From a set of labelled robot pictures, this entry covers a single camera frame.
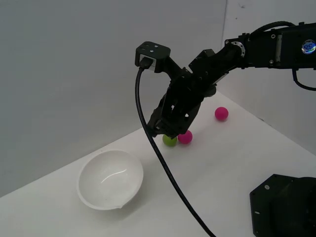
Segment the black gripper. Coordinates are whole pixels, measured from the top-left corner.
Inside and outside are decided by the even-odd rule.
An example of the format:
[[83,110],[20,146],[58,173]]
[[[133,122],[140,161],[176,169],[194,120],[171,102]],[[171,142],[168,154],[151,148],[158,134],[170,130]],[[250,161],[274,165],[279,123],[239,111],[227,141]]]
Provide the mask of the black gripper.
[[174,138],[186,133],[201,106],[201,101],[194,99],[212,97],[217,89],[216,84],[189,71],[181,71],[171,79],[167,91],[177,99],[166,98],[166,94],[161,98],[147,123],[152,137],[163,134]]

